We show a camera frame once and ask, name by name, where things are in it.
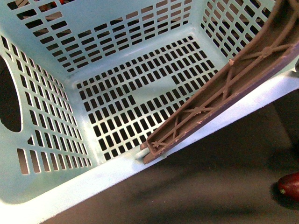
brown plastic bar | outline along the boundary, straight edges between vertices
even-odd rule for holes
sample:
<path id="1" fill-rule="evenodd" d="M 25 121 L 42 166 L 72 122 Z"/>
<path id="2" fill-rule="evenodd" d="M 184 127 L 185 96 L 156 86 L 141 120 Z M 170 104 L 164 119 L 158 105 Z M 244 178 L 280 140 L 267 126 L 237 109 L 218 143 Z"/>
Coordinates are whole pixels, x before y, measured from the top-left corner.
<path id="1" fill-rule="evenodd" d="M 299 2 L 277 0 L 256 37 L 141 145 L 149 163 L 199 130 L 299 55 Z"/>

rectangular slot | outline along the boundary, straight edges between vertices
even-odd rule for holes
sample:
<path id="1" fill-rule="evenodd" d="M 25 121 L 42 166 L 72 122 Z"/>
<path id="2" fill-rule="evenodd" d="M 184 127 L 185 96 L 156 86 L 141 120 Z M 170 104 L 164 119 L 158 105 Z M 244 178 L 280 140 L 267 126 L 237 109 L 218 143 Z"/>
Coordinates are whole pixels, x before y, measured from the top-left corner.
<path id="1" fill-rule="evenodd" d="M 66 169 L 65 164 L 64 164 L 64 159 L 63 159 L 62 155 L 59 154 L 58 157 L 59 157 L 59 162 L 60 162 L 61 168 Z"/>
<path id="2" fill-rule="evenodd" d="M 34 172 L 35 173 L 40 173 L 41 170 L 39 168 L 36 151 L 30 150 L 30 156 L 31 156 L 31 160 L 32 160 L 32 165 L 33 165 Z"/>
<path id="3" fill-rule="evenodd" d="M 58 165 L 57 165 L 57 161 L 56 161 L 56 157 L 53 153 L 50 153 L 51 156 L 51 161 L 52 161 L 52 165 L 54 170 L 58 170 Z"/>
<path id="4" fill-rule="evenodd" d="M 18 157 L 19 157 L 19 164 L 21 168 L 21 173 L 22 174 L 28 174 L 28 166 L 27 166 L 27 160 L 26 160 L 26 155 L 23 149 L 18 148 L 17 149 Z"/>
<path id="5" fill-rule="evenodd" d="M 46 172 L 50 171 L 49 168 L 49 163 L 48 163 L 48 158 L 45 152 L 41 152 L 41 156 L 42 156 L 42 160 L 43 160 L 43 167 L 45 169 Z"/>

plastic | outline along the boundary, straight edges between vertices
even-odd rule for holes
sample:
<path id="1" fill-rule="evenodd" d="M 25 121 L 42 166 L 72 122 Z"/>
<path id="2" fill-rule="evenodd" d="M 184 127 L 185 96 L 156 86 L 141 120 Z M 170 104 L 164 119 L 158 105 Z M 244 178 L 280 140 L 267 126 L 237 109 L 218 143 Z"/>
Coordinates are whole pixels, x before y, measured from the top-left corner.
<path id="1" fill-rule="evenodd" d="M 134 159 L 140 144 L 249 43 L 273 5 L 1 1 L 0 55 L 21 114 L 19 132 L 0 123 L 3 219 L 41 222 L 154 164 Z"/>

red object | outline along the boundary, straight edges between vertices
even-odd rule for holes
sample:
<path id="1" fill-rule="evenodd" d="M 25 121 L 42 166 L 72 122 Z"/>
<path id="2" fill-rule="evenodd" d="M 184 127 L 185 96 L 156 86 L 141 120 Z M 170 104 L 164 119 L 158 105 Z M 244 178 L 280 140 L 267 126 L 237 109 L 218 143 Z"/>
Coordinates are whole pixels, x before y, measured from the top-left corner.
<path id="1" fill-rule="evenodd" d="M 299 173 L 289 174 L 279 179 L 280 193 L 299 202 Z"/>

dark floor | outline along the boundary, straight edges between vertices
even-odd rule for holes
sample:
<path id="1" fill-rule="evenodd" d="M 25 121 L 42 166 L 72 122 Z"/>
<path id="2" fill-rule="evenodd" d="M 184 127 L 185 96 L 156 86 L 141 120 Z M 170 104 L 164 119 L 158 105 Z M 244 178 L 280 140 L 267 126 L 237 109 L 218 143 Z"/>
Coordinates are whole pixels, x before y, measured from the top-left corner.
<path id="1" fill-rule="evenodd" d="M 299 171 L 298 102 L 295 91 L 44 224 L 299 224 L 299 203 L 273 185 Z"/>

